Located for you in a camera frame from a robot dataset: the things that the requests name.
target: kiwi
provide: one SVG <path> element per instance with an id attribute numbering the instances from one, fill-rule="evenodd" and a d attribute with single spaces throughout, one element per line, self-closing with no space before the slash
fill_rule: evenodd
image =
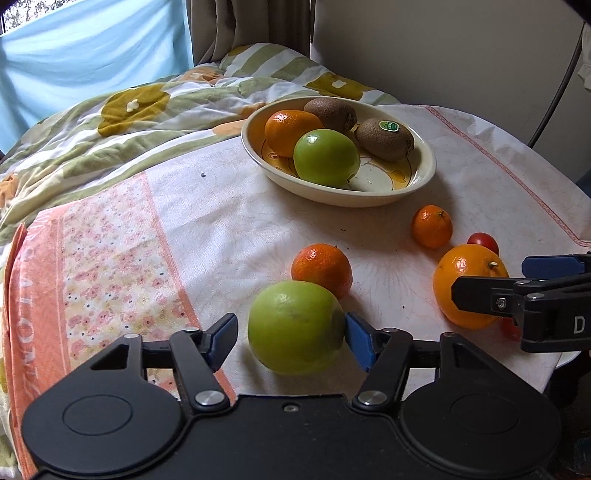
<path id="1" fill-rule="evenodd" d="M 304 107 L 304 112 L 313 113 L 320 118 L 324 128 L 347 133 L 357 123 L 355 109 L 338 98 L 315 98 Z"/>
<path id="2" fill-rule="evenodd" d="M 414 149 L 414 137 L 408 128 L 382 118 L 370 118 L 355 130 L 359 144 L 372 155 L 398 161 Z"/>

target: beige curtain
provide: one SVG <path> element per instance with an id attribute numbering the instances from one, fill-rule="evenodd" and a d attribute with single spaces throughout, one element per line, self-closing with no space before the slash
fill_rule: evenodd
<path id="1" fill-rule="evenodd" d="M 231 49 L 278 43 L 310 56 L 310 0 L 186 0 L 197 63 L 221 60 Z"/>

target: tablecloth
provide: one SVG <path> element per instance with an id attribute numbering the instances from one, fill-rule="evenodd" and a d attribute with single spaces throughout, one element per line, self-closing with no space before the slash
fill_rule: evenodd
<path id="1" fill-rule="evenodd" d="M 425 204 L 445 208 L 454 222 L 452 245 L 488 232 L 509 274 L 520 276 L 527 255 L 591 245 L 591 199 L 517 139 L 473 115 L 381 108 L 412 126 L 437 157 L 434 179 L 391 205 L 345 209 L 295 196 L 270 182 L 235 138 L 42 212 L 9 281 L 5 354 L 14 431 L 32 398 L 118 336 L 164 339 L 183 326 L 207 328 L 226 312 L 240 323 L 219 374 L 232 398 L 353 395 L 365 374 L 348 349 L 321 374 L 285 377 L 258 363 L 246 338 L 256 294 L 289 278 L 295 254 L 316 242 L 337 245 L 349 258 L 353 287 L 342 300 L 346 310 L 416 339 L 458 331 L 542 390 L 559 354 L 521 352 L 499 325 L 474 332 L 450 324 L 431 290 L 446 249 L 420 248 L 410 237 L 410 220 Z M 432 370 L 413 371 L 407 394 L 432 380 Z M 170 373 L 152 372 L 150 381 L 174 387 Z M 15 442 L 22 449 L 22 440 Z"/>

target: green apple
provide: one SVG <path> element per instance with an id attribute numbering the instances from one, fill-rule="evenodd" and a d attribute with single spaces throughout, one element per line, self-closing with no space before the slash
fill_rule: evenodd
<path id="1" fill-rule="evenodd" d="M 335 130 L 312 130 L 295 144 L 294 166 L 302 180 L 342 187 L 357 173 L 360 164 L 353 141 Z"/>
<path id="2" fill-rule="evenodd" d="M 288 280 L 258 294 L 248 316 L 248 341 L 259 361 L 284 375 L 328 367 L 343 344 L 345 314 L 315 283 Z"/>

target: screw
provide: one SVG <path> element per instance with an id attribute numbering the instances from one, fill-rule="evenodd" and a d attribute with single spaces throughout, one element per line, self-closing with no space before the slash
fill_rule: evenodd
<path id="1" fill-rule="evenodd" d="M 203 390 L 195 395 L 195 401 L 199 405 L 209 407 L 212 405 L 218 405 L 226 399 L 226 396 L 217 390 Z"/>
<path id="2" fill-rule="evenodd" d="M 380 392 L 379 390 L 366 390 L 365 392 L 361 392 L 357 395 L 357 400 L 359 400 L 363 405 L 381 405 L 384 403 L 388 397 L 384 392 Z"/>

